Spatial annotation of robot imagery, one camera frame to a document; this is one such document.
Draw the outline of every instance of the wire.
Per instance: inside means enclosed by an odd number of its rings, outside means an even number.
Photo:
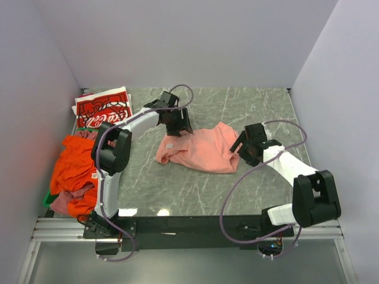
[[[185,87],[191,92],[191,98],[189,99],[189,101],[186,104],[184,104],[183,106],[177,106],[177,107],[173,107],[173,108],[159,108],[160,111],[173,111],[176,109],[182,109],[182,108],[185,108],[187,105],[189,105],[194,100],[194,91],[186,84],[176,85],[176,86],[172,87],[169,90],[169,92],[171,93],[173,90],[175,90],[178,87]],[[135,117],[131,117],[127,121],[124,121],[124,122],[117,124],[117,125],[113,125],[112,127],[108,128],[107,130],[104,131],[103,135],[101,136],[101,138],[99,140],[98,148],[96,150],[96,168],[97,168],[97,171],[99,171],[100,176],[101,176],[101,178],[100,178],[100,192],[99,192],[101,214],[104,217],[104,219],[106,220],[106,222],[109,223],[109,225],[111,225],[112,227],[114,227],[119,232],[123,233],[124,235],[126,235],[131,240],[131,243],[132,243],[132,250],[131,250],[130,254],[128,254],[127,256],[122,257],[120,259],[108,259],[104,256],[99,256],[99,258],[103,259],[104,261],[122,262],[124,260],[129,259],[133,255],[133,253],[136,251],[136,241],[132,238],[132,236],[128,232],[126,232],[125,230],[123,230],[122,228],[117,226],[115,223],[113,223],[111,220],[109,220],[109,218],[107,217],[107,214],[105,213],[105,210],[104,210],[104,178],[105,178],[105,176],[104,176],[103,171],[100,168],[100,149],[101,149],[102,145],[104,144],[104,141],[105,141],[107,134],[110,131],[112,131],[113,129],[118,128],[118,127],[123,127],[123,126],[127,125],[128,123],[131,123],[131,122],[139,119],[140,117],[144,116],[145,114],[148,114],[148,113],[156,111],[156,110],[157,109],[149,109],[145,112],[141,112],[140,114],[136,115]]]
[[[297,232],[297,235],[296,235],[296,237],[295,237],[295,240],[291,243],[291,245],[285,250],[285,251],[282,251],[280,254],[278,254],[278,255],[276,255],[276,256],[272,256],[272,258],[274,258],[274,259],[276,259],[276,258],[278,258],[278,257],[282,257],[283,255],[285,255],[286,253],[288,253],[290,250],[292,250],[293,249],[293,247],[295,246],[295,244],[296,244],[296,242],[297,242],[297,240],[298,240],[298,238],[299,238],[299,236],[300,236],[300,234],[301,234],[301,227],[298,229],[298,232]],[[265,256],[265,258],[267,258],[267,259],[270,259],[271,258],[271,255],[269,256],[269,255],[266,255]]]
[[[284,147],[284,150],[288,150],[288,149],[290,149],[290,148],[297,147],[297,146],[299,146],[299,145],[304,144],[304,143],[307,141],[307,139],[308,139],[308,135],[307,135],[307,133],[306,133],[305,130],[304,130],[301,126],[299,126],[298,124],[296,124],[296,123],[294,123],[294,122],[292,122],[292,121],[289,121],[289,120],[270,120],[270,121],[266,121],[266,122],[264,122],[264,124],[270,124],[270,123],[274,123],[274,122],[286,122],[286,123],[289,123],[289,124],[295,125],[295,126],[296,126],[297,128],[299,128],[300,131],[303,133],[304,138],[303,138],[303,140],[302,140],[301,142],[299,142],[299,143],[295,143],[295,144],[291,144],[291,145],[289,145],[289,146],[285,146],[285,147]],[[239,184],[239,183],[240,183],[240,182],[241,182],[241,181],[242,181],[247,175],[251,174],[254,170],[260,169],[260,168],[262,168],[262,167],[264,167],[264,166],[270,164],[271,162],[273,162],[273,161],[276,160],[277,158],[279,158],[280,155],[283,154],[283,152],[284,152],[284,151],[280,151],[275,157],[273,157],[273,158],[271,158],[271,159],[269,159],[269,160],[267,160],[267,161],[265,161],[265,162],[263,162],[263,163],[258,164],[257,166],[253,167],[252,169],[250,169],[250,170],[248,170],[246,173],[244,173],[244,174],[243,174],[243,175],[242,175],[242,176],[236,181],[236,183],[233,185],[232,189],[230,190],[230,192],[229,192],[228,195],[226,196],[226,199],[225,199],[225,201],[224,201],[224,203],[223,203],[223,205],[222,205],[222,207],[221,207],[219,221],[220,221],[220,228],[221,228],[221,231],[222,231],[223,235],[224,235],[229,241],[231,241],[231,242],[233,242],[233,243],[236,243],[236,244],[254,244],[254,243],[258,243],[258,242],[260,242],[260,241],[262,241],[262,240],[264,240],[264,239],[266,239],[266,238],[268,238],[268,237],[271,237],[271,236],[273,236],[273,235],[276,235],[276,234],[278,234],[278,233],[280,233],[280,232],[283,232],[283,231],[285,231],[285,230],[287,230],[287,229],[289,229],[289,228],[291,228],[291,227],[293,226],[293,225],[286,225],[285,227],[282,227],[282,228],[280,228],[280,229],[278,229],[278,230],[276,230],[276,231],[274,231],[274,232],[272,232],[272,233],[269,233],[269,234],[267,234],[267,235],[265,235],[265,236],[263,236],[263,237],[259,237],[259,238],[256,238],[256,239],[254,239],[254,240],[249,240],[249,241],[242,241],[242,240],[236,240],[235,238],[232,238],[231,236],[228,235],[228,233],[227,233],[226,230],[225,230],[225,227],[224,227],[224,220],[223,220],[223,217],[224,217],[224,216],[223,216],[223,215],[224,215],[224,210],[225,210],[225,207],[226,207],[227,201],[229,200],[229,198],[230,198],[231,195],[233,194],[233,192],[234,192],[234,190],[236,189],[237,185],[238,185],[238,184]],[[300,236],[300,233],[301,233],[301,229],[299,230],[298,236],[297,236],[297,238],[295,239],[296,241],[297,241],[298,237]]]
[[[278,246],[282,245],[282,236],[283,236],[283,233],[277,234],[277,243],[278,243]]]

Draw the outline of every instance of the pink cloth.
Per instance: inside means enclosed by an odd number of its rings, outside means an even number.
[[[90,183],[77,191],[61,191],[59,196],[50,204],[50,208],[56,213],[70,215],[67,209],[68,203],[73,199],[83,199],[84,194],[93,187],[94,184]]]
[[[80,130],[77,131],[74,136],[95,140],[97,131],[90,132],[88,130]],[[73,199],[83,199],[84,194],[93,187],[94,185],[90,183],[77,191],[61,191],[59,196],[50,204],[50,208],[56,213],[70,215],[67,208],[68,203]]]
[[[195,130],[182,137],[166,135],[159,145],[156,160],[162,164],[172,161],[204,172],[235,173],[239,156],[229,149],[237,138],[237,131],[222,122],[213,129]]]
[[[74,136],[82,137],[88,140],[95,140],[97,136],[97,131],[89,132],[88,130],[79,130]]]

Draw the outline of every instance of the black base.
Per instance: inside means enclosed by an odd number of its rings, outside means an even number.
[[[256,249],[256,244],[238,245],[229,241],[222,234],[218,216],[193,217],[119,217],[115,223],[130,233],[137,243],[137,250],[148,249],[204,249],[220,247],[239,247]],[[224,227],[228,234],[238,240],[252,240],[263,237],[283,226],[271,225],[267,209],[262,215],[231,215],[224,217]],[[283,237],[292,237],[292,228],[282,232]],[[84,238],[118,238],[119,233],[105,235],[91,229],[85,230]],[[132,243],[122,237],[121,251],[131,251]],[[109,254],[109,243],[104,244]]]

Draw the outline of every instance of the red and white bag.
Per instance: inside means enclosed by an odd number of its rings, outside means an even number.
[[[124,86],[76,98],[72,110],[78,128],[99,128],[103,121],[115,123],[132,116]]]

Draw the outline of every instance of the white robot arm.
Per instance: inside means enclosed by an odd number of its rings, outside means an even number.
[[[333,175],[327,171],[318,171],[294,157],[277,140],[268,140],[263,124],[248,125],[231,147],[247,164],[256,166],[267,163],[293,187],[293,202],[269,208],[267,214],[274,226],[299,224],[309,227],[340,217],[336,185]]]
[[[138,139],[148,129],[165,124],[168,135],[180,136],[181,131],[192,133],[188,111],[186,108],[170,110],[179,103],[179,98],[172,93],[163,92],[159,99],[146,104],[138,113],[124,121],[118,122],[118,125],[124,125],[116,128],[107,134],[105,142],[100,150],[100,165],[104,175],[104,190],[101,202],[101,193],[98,191],[97,204],[95,212],[103,216],[101,205],[108,218],[112,218],[118,211],[118,184],[122,171],[127,166],[130,155],[130,144],[133,140]],[[113,124],[103,122],[99,129],[99,134],[92,149],[92,158],[96,161],[96,152],[101,136],[104,132],[112,127]],[[117,140],[115,147],[111,147],[108,142]],[[100,173],[97,173],[98,181],[102,179]]]

